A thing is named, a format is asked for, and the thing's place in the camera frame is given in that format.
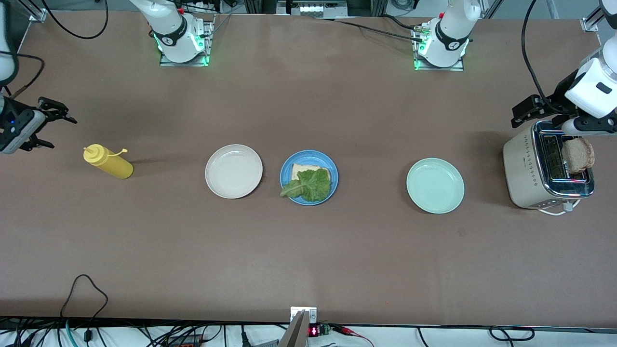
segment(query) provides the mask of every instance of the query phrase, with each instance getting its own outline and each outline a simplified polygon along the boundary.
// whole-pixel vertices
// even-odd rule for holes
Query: bread slice
[[[594,148],[584,138],[574,138],[563,143],[561,156],[568,164],[568,172],[579,174],[594,165]]]
[[[291,179],[292,180],[297,180],[298,179],[298,172],[302,172],[302,171],[306,171],[306,170],[315,170],[315,171],[317,171],[318,169],[324,169],[324,170],[328,171],[328,169],[326,169],[325,167],[320,167],[320,166],[317,166],[317,165],[300,165],[300,164],[294,163],[294,165],[291,167]],[[328,179],[331,180],[331,178],[330,178],[330,171],[328,171]]]

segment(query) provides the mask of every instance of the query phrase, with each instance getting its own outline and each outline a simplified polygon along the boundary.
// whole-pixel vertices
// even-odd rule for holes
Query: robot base
[[[429,22],[422,23],[422,27],[429,28]],[[443,70],[443,71],[463,71],[463,56],[465,55],[465,51],[463,50],[463,55],[458,58],[456,64],[449,67],[438,67],[429,63],[426,58],[420,55],[418,52],[422,51],[426,48],[426,43],[431,39],[431,30],[416,32],[415,30],[411,30],[412,37],[421,38],[422,42],[412,41],[412,49],[413,49],[413,69],[414,70]]]
[[[163,54],[163,50],[160,47],[159,42],[155,40],[157,44],[159,45],[159,52],[160,52],[159,65],[160,66],[194,66],[194,67],[208,66],[210,64],[210,52],[212,50],[212,33],[214,31],[214,22],[204,21],[203,23],[204,23],[203,38],[199,36],[194,36],[195,37],[194,44],[199,47],[204,47],[204,50],[198,53],[190,61],[182,62],[182,63],[172,62],[171,60],[167,59],[167,57],[165,57],[165,55]]]

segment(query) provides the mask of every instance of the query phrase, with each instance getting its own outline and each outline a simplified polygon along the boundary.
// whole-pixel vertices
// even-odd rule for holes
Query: bottle cap
[[[107,161],[109,151],[99,144],[91,144],[83,149],[83,159],[92,165],[101,165]]]

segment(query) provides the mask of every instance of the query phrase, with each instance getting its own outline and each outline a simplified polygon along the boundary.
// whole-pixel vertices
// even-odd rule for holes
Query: toaster
[[[561,206],[568,212],[576,201],[594,192],[591,169],[571,174],[561,155],[564,141],[575,137],[541,120],[503,146],[505,176],[514,204],[540,210]]]

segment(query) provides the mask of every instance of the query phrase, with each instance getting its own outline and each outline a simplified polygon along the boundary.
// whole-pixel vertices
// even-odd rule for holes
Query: white plate
[[[253,191],[262,179],[263,164],[257,152],[243,144],[230,144],[205,165],[205,182],[221,198],[238,199]]]

